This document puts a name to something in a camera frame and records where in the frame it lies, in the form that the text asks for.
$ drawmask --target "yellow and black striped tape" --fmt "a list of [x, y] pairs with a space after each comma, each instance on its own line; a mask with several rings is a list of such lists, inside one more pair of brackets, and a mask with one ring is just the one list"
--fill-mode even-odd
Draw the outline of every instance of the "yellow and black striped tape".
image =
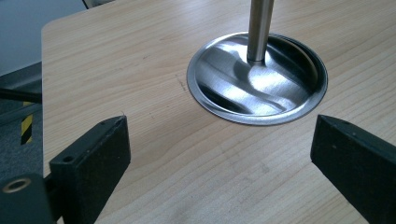
[[[23, 105], [29, 105], [29, 102], [23, 102]], [[32, 125], [33, 125], [33, 114], [28, 115], [22, 120], [21, 124], [21, 145], [32, 142]]]

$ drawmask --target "cylindrical metal rod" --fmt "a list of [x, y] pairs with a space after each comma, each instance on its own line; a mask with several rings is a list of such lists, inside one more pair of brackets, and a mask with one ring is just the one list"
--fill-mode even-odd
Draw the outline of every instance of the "cylindrical metal rod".
[[262, 61], [267, 50], [274, 0], [251, 0], [247, 59]]

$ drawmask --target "round metal base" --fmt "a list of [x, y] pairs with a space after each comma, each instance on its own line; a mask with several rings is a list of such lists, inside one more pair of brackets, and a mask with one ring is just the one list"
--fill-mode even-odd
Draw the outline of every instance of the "round metal base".
[[247, 60], [248, 33], [226, 35], [191, 59], [187, 81], [195, 99], [231, 121], [274, 125], [314, 109], [327, 90], [326, 68], [309, 47], [269, 34], [265, 60]]

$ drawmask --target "wood grain surface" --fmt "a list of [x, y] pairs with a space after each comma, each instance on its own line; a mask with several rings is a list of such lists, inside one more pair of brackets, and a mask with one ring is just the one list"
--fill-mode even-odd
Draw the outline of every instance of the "wood grain surface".
[[44, 156], [125, 114], [132, 164], [97, 223], [366, 223], [312, 164], [318, 114], [396, 144], [396, 2], [276, 0], [271, 32], [325, 63], [328, 91], [294, 122], [220, 119], [192, 98], [191, 57], [248, 30], [247, 0], [118, 0], [43, 29]]

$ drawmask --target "silver metal plate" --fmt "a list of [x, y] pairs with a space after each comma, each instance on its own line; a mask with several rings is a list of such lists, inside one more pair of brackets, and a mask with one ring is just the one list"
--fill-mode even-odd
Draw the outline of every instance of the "silver metal plate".
[[265, 60], [247, 60], [248, 33], [215, 39], [191, 59], [187, 81], [204, 108], [224, 119], [274, 125], [314, 109], [327, 90], [326, 68], [297, 40], [269, 34]]

